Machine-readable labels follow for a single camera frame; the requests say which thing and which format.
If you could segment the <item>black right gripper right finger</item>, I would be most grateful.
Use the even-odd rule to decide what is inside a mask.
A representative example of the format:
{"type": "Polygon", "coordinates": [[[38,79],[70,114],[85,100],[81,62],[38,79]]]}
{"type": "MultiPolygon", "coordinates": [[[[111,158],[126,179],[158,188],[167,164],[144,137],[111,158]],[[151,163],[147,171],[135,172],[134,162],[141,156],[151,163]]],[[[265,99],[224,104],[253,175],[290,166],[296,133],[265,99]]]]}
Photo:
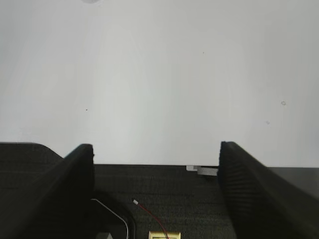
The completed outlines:
{"type": "Polygon", "coordinates": [[[234,142],[220,145],[217,180],[239,239],[317,239],[319,201],[234,142]]]}

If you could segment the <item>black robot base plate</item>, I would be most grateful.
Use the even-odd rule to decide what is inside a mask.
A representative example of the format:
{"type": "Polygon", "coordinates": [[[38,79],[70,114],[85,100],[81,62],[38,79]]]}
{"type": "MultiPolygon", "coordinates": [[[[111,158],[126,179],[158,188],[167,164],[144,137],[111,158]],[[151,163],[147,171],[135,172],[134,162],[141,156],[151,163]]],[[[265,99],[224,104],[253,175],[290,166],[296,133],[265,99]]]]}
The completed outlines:
{"type": "Polygon", "coordinates": [[[95,165],[90,239],[148,239],[149,231],[183,239],[237,239],[217,176],[181,166],[95,165]]]}

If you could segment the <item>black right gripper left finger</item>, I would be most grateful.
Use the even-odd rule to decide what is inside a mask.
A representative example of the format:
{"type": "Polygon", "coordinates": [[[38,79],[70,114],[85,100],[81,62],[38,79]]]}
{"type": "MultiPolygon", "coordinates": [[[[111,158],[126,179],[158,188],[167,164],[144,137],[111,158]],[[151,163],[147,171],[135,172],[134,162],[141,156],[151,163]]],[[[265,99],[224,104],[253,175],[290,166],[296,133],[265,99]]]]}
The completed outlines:
{"type": "Polygon", "coordinates": [[[0,236],[88,239],[94,190],[93,146],[61,157],[38,143],[0,145],[0,236]]]}

